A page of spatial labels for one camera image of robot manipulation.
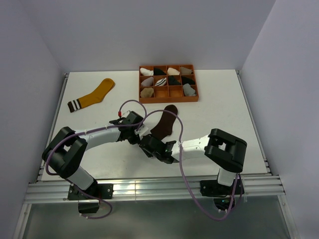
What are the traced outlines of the dark brown sock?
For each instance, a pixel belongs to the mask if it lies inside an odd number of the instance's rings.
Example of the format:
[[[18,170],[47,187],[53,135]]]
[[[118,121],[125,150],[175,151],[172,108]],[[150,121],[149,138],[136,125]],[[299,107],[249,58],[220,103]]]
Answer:
[[[157,125],[151,129],[151,134],[158,140],[163,140],[165,137],[172,134],[173,124],[176,120],[176,116],[168,113],[172,112],[173,114],[178,114],[178,109],[175,105],[168,105],[164,108],[165,112],[162,113],[162,116],[157,123]]]

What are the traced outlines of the grey sock black stripes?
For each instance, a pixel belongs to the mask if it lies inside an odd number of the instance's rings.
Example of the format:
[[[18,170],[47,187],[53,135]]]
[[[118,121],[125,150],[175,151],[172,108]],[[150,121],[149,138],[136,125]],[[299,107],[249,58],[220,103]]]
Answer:
[[[194,97],[197,96],[196,90],[191,87],[190,84],[183,85],[183,93],[186,97]]]

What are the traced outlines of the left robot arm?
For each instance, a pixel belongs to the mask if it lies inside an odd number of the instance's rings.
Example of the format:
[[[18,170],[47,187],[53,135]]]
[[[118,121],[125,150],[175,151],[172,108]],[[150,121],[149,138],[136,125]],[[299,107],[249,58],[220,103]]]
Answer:
[[[131,111],[126,117],[96,129],[75,131],[63,127],[42,153],[42,159],[58,176],[78,186],[84,198],[91,199],[97,193],[97,186],[96,180],[80,166],[84,153],[106,143],[125,140],[139,143],[137,128],[142,120],[142,116]]]

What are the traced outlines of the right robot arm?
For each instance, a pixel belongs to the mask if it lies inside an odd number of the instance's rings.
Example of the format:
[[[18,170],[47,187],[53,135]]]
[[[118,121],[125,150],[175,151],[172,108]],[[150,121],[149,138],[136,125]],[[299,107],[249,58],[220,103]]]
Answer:
[[[221,129],[184,142],[162,142],[151,134],[144,136],[139,147],[147,157],[155,157],[166,164],[179,163],[185,159],[207,157],[219,166],[216,190],[227,194],[233,188],[236,175],[243,171],[247,142]]]

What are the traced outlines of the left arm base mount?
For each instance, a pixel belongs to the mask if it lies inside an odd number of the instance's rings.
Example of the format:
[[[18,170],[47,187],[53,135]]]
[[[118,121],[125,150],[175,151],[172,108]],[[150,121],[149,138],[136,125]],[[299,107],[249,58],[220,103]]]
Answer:
[[[84,192],[88,195],[97,197],[99,199],[108,200],[112,199],[113,196],[113,184],[96,184],[88,188],[87,190],[84,190]],[[81,200],[89,200],[88,196],[83,195],[75,186],[69,187],[69,192],[67,199],[69,201],[81,201]],[[95,214],[100,209],[101,202],[95,202],[95,203],[84,203],[80,202],[78,203],[78,211],[82,214]]]

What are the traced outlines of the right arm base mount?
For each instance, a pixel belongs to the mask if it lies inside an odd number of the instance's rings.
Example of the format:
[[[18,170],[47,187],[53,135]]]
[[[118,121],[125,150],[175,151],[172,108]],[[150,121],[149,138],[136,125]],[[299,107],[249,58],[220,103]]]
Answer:
[[[213,198],[213,202],[217,210],[219,212],[226,213],[230,205],[234,183],[235,180],[233,181],[233,184],[228,187],[218,184],[217,180],[201,180],[200,193],[204,197]],[[241,199],[244,193],[245,191],[242,180],[238,178],[234,197],[239,196],[239,199]]]

